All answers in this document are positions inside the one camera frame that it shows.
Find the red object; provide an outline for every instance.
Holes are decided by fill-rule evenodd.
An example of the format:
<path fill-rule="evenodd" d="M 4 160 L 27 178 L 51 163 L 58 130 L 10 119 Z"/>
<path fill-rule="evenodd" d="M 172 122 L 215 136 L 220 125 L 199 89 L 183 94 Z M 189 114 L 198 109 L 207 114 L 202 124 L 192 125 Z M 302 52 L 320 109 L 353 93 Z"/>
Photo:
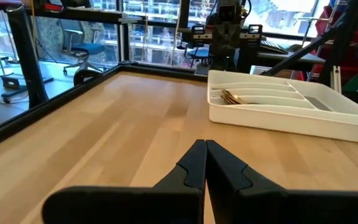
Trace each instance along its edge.
<path fill-rule="evenodd" d="M 293 72 L 295 73 L 295 77 L 296 77 L 297 80 L 306 81 L 306 79 L 307 79 L 306 72 L 296 71 L 296 70 L 294 70 Z"/>
<path fill-rule="evenodd" d="M 59 11 L 59 12 L 60 12 L 60 11 L 63 10 L 63 6 L 46 3 L 46 4 L 45 4 L 45 9 L 46 9 L 46 10 Z"/>
<path fill-rule="evenodd" d="M 319 57 L 327 59 L 331 53 L 331 48 L 333 45 L 325 44 L 320 51 Z M 358 69 L 358 57 L 356 56 L 356 46 L 349 46 L 345 51 L 345 57 L 340 64 L 340 66 L 357 68 Z"/>

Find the blue office chair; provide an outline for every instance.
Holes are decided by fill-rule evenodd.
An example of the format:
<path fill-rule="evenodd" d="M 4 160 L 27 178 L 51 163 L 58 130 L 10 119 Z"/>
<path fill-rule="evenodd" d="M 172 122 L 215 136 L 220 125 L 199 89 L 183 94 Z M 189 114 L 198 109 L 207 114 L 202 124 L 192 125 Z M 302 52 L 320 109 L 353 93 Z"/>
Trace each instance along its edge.
<path fill-rule="evenodd" d="M 190 68 L 193 67 L 193 63 L 195 60 L 201 60 L 201 64 L 204 66 L 208 65 L 209 48 L 208 49 L 196 48 L 195 50 L 189 51 L 187 55 L 192 59 Z"/>
<path fill-rule="evenodd" d="M 84 42 L 84 28 L 80 21 L 72 21 L 68 19 L 60 19 L 60 25 L 63 29 L 62 53 L 78 59 L 78 63 L 63 68 L 63 73 L 67 75 L 66 68 L 79 67 L 76 72 L 82 69 L 93 68 L 96 71 L 103 72 L 100 68 L 88 62 L 90 55 L 96 55 L 104 52 L 103 44 L 96 44 L 95 37 L 98 31 L 102 29 L 92 28 L 92 42 Z"/>

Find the wooden table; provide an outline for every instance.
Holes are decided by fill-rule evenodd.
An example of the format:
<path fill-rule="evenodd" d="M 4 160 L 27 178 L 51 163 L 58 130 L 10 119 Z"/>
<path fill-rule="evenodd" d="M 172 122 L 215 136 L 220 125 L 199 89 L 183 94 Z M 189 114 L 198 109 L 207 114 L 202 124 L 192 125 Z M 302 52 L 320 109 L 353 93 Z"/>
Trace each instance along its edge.
<path fill-rule="evenodd" d="M 196 139 L 288 189 L 358 190 L 358 143 L 212 123 L 205 83 L 121 72 L 0 143 L 0 223 L 41 223 L 70 185 L 151 187 Z"/>

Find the chair base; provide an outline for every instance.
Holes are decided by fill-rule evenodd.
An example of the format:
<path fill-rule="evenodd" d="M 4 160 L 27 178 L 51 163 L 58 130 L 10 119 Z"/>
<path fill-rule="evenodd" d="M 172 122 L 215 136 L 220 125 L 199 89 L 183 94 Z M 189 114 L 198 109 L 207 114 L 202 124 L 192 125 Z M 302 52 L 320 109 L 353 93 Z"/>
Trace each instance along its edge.
<path fill-rule="evenodd" d="M 66 68 L 75 68 L 75 67 L 78 67 L 78 69 L 77 69 L 77 71 L 75 73 L 77 73 L 80 70 L 85 70 L 85 69 L 88 69 L 88 68 L 92 68 L 92 69 L 94 69 L 94 70 L 96 70 L 98 72 L 103 72 L 100 68 L 96 67 L 95 65 L 89 63 L 88 61 L 84 61 L 84 62 L 76 63 L 74 65 L 68 65 L 66 67 L 63 67 L 63 74 L 67 75 Z"/>

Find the floor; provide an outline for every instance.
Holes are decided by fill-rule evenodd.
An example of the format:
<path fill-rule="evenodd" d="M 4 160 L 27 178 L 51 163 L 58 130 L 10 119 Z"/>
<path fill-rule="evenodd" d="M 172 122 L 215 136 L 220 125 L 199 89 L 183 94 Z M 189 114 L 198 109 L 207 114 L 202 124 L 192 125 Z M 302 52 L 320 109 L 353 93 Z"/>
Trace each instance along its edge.
<path fill-rule="evenodd" d="M 214 123 L 206 95 L 206 83 L 121 72 L 3 141 L 0 223 L 42 223 L 67 186 L 151 187 L 196 139 L 288 189 L 358 190 L 358 143 Z"/>
<path fill-rule="evenodd" d="M 4 68 L 13 70 L 13 75 L 9 76 L 12 78 L 18 78 L 20 84 L 25 85 L 24 78 L 22 76 L 22 70 L 20 64 L 18 63 L 5 63 L 3 62 Z M 73 75 L 76 71 L 76 68 L 69 68 L 68 76 L 63 75 L 63 66 L 64 64 L 52 63 L 52 62 L 39 62 L 40 70 L 43 77 L 53 77 L 54 81 L 45 84 L 45 89 L 49 98 L 53 98 L 58 94 L 70 89 L 73 87 Z M 5 90 L 2 87 L 2 80 L 0 79 L 0 124 L 21 114 L 28 109 L 28 97 L 27 92 L 17 95 L 13 98 L 11 104 L 5 104 L 1 100 L 1 94 Z"/>

